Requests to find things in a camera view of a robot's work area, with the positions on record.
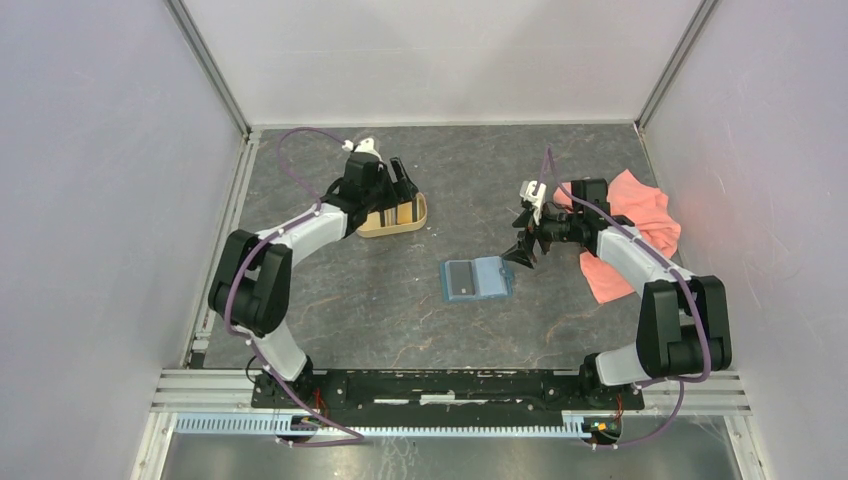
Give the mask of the beige card tray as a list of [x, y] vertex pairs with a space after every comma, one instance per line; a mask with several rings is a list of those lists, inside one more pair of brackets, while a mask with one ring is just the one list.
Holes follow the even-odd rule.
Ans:
[[369, 213], [356, 233], [362, 238], [377, 238], [413, 232], [423, 228], [427, 218], [426, 197], [423, 193], [417, 193], [409, 202]]

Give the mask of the blue card holder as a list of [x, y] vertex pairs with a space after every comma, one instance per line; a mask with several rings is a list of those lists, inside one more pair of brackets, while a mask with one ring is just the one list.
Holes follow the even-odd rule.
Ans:
[[509, 298], [513, 295], [514, 274], [506, 262], [499, 256], [487, 256], [470, 259], [473, 262], [476, 294], [473, 297], [449, 298], [446, 285], [445, 261], [440, 267], [443, 298], [446, 302], [479, 301]]

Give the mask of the dark grey card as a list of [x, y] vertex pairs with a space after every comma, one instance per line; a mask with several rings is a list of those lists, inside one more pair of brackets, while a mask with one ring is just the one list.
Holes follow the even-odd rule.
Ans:
[[449, 298], [473, 297], [476, 294], [472, 261], [448, 261], [445, 267]]

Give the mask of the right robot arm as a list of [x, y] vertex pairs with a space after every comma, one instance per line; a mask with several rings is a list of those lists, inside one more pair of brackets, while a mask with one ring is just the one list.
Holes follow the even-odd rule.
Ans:
[[611, 266], [639, 295], [635, 340], [591, 354], [580, 368], [577, 392], [591, 408], [612, 401], [618, 387], [647, 387], [665, 379], [703, 382], [732, 363], [726, 290], [712, 275], [680, 267], [651, 246], [623, 215], [612, 215], [603, 179], [571, 182], [568, 208], [545, 199], [545, 185], [526, 181], [522, 212], [513, 223], [517, 242], [506, 261], [534, 267], [555, 243], [576, 243]]

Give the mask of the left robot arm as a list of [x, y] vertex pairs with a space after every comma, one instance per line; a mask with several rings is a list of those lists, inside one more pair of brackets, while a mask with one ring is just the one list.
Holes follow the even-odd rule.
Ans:
[[383, 161], [376, 153], [353, 152], [342, 176], [300, 216], [259, 232], [239, 229], [228, 235], [208, 306], [278, 378], [275, 392], [288, 406], [302, 407], [314, 394], [313, 379], [303, 373], [310, 359], [285, 322], [294, 268], [351, 236], [369, 215], [409, 203], [418, 193], [399, 158]]

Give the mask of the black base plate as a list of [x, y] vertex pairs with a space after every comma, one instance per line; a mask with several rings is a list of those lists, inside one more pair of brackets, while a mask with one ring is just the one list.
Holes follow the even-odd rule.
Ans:
[[315, 371], [293, 390], [330, 420], [366, 427], [559, 426], [564, 412], [641, 411], [643, 396], [605, 387], [576, 371], [344, 370]]

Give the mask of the aluminium frame rail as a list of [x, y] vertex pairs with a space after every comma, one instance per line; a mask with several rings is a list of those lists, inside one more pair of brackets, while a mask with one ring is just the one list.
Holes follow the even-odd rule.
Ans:
[[[317, 371], [314, 382], [334, 412], [370, 401], [398, 406], [414, 403], [549, 402], [566, 413], [596, 409], [609, 413], [612, 393], [578, 399], [577, 376], [564, 370], [334, 370]], [[258, 397], [268, 387], [247, 378], [241, 370], [165, 370], [155, 387], [153, 412], [247, 413], [259, 409]], [[625, 389], [623, 402], [634, 415], [668, 413], [674, 406], [683, 416], [749, 416], [750, 402], [740, 376], [718, 372], [702, 383], [684, 388], [672, 381], [640, 392]]]

